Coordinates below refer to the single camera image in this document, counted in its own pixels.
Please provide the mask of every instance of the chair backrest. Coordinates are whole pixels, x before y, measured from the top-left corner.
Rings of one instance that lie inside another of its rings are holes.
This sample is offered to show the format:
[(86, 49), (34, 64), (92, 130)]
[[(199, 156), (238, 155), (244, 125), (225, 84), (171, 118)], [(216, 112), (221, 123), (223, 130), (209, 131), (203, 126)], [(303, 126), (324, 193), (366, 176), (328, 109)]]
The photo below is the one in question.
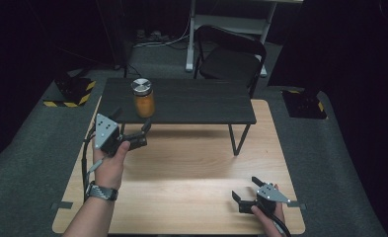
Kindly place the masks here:
[(211, 25), (200, 26), (195, 31), (195, 40), (198, 42), (199, 53), (201, 54), (202, 60), (202, 43), (204, 41), (214, 42), (229, 50), (259, 55), (263, 60), (265, 60), (267, 56), (264, 44), (258, 39)]

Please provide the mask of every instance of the glass jar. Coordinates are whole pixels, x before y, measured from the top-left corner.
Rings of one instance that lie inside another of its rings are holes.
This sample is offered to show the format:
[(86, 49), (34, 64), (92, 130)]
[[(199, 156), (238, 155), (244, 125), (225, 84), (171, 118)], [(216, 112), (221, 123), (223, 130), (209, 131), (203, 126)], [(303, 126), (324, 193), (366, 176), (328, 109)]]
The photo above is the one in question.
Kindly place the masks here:
[(155, 105), (151, 82), (145, 78), (138, 78), (131, 83), (131, 88), (137, 114), (142, 118), (153, 116)]

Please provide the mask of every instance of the gray carpet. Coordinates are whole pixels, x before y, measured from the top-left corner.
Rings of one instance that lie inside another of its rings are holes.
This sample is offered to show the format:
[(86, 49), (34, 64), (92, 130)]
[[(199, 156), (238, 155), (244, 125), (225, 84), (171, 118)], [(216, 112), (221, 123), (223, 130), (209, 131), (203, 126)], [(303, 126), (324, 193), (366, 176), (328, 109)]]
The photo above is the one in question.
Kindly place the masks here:
[[(174, 47), (185, 47), (185, 43)], [(306, 231), (301, 236), (386, 236), (373, 213), (342, 140), (329, 99), (328, 119), (290, 118), (280, 89), (267, 87), (281, 46), (267, 44), (267, 78), (255, 98), (268, 101)], [(130, 64), (146, 78), (192, 79), (186, 51), (135, 48)], [(96, 81), (81, 108), (48, 108), (39, 101), (9, 147), (0, 154), (0, 236), (58, 236), (51, 225), (106, 79), (123, 71), (91, 70)], [(130, 69), (129, 78), (137, 78)]]

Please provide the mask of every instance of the black chair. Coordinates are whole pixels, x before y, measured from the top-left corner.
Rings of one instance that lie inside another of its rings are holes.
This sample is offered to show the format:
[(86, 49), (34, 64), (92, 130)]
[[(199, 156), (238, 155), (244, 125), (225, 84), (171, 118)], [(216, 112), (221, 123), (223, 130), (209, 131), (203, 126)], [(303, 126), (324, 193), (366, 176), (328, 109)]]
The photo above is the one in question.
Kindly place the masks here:
[[(199, 71), (205, 79), (242, 81), (252, 99), (267, 56), (264, 45), (251, 36), (210, 25), (200, 26), (194, 38), (199, 47), (194, 79)], [(203, 50), (206, 42), (216, 44), (207, 56)]]

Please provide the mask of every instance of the hand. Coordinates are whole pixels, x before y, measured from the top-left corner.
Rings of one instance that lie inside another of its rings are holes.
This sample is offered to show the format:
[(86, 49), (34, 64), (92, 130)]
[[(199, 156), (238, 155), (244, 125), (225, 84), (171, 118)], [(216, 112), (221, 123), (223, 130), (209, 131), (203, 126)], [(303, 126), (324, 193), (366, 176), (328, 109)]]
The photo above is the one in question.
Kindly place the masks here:
[(116, 155), (112, 158), (107, 157), (101, 149), (95, 149), (95, 141), (92, 140), (93, 163), (103, 159), (104, 161), (98, 169), (95, 170), (95, 184), (100, 187), (119, 190), (122, 181), (123, 160), (129, 149), (129, 142), (123, 142), (117, 149)]
[[(257, 206), (252, 206), (252, 212), (258, 217), (259, 221), (264, 225), (265, 233), (269, 237), (274, 236), (282, 236), (279, 231), (276, 229), (276, 227), (273, 224), (273, 221), (267, 217)], [(277, 202), (276, 208), (274, 209), (274, 216), (276, 216), (280, 221), (285, 223), (285, 216), (283, 215), (283, 209), (282, 209), (282, 203)]]

